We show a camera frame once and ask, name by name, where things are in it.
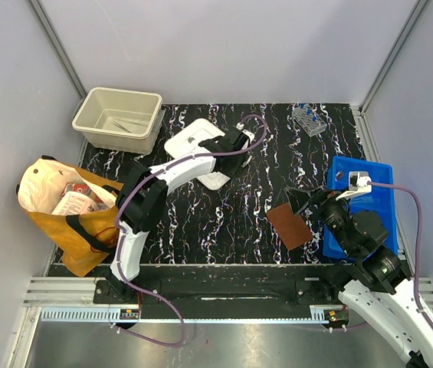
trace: yellow bag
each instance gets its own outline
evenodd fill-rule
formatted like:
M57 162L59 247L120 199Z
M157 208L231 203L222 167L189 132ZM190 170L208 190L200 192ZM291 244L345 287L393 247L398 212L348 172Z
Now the yellow bag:
M81 215L52 215L69 182L87 184L108 209ZM42 156L25 171L17 196L32 221L63 249L63 263L68 270L83 277L115 251L119 229L114 226L117 207L113 192L119 193L122 187L119 182Z

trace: white wall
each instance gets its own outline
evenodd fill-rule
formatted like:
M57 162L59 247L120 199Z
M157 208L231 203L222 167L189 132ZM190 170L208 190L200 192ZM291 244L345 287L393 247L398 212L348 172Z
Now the white wall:
M381 160L393 165L398 184L420 196L424 209L422 274L433 281L433 2L366 115ZM396 202L413 245L415 207L408 195L397 194Z
M0 0L0 366L30 277L44 271L52 244L19 207L15 185L43 153L76 160L77 103L26 2Z
M415 0L42 0L87 89L359 104Z

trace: brown square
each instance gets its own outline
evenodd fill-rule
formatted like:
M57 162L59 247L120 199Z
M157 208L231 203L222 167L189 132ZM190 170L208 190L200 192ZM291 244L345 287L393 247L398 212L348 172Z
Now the brown square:
M288 250L292 251L313 239L310 228L300 215L293 214L289 203L270 209L266 215Z

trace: blue object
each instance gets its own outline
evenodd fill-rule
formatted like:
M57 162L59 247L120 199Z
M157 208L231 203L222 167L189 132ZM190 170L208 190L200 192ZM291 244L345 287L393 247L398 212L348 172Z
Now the blue object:
M330 189L345 189L349 185L350 171L367 171L373 182L393 184L393 169L384 163L372 163L361 159L335 156L332 167L327 174L327 186ZM343 173L340 179L336 179L337 173ZM382 219L383 226L388 230L389 236L385 240L385 246L396 255L399 253L397 242L397 223L395 216L395 197L393 189L372 187L369 194L360 195L351 199L351 213L363 209L376 211ZM344 254L339 243L326 228L323 236L323 254L331 258L349 259Z

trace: marble tabletop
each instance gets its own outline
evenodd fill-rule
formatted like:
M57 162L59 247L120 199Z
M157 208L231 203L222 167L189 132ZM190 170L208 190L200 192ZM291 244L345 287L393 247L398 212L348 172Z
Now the marble tabletop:
M169 161L163 149L168 138L198 118L225 130L242 117L257 113L270 133L238 177L217 191L199 181L181 186L169 195L166 212L156 231L149 234L142 263L165 264L289 264L325 263L321 251L323 228L309 223L313 240L288 251L265 215L287 201L284 187L310 188L326 182L334 156L364 158L348 104L312 104L328 127L314 137L292 118L294 104L166 105L162 129L150 155L97 149L88 144L82 167L108 179L123 181L134 162L145 166ZM248 129L258 135L258 122Z

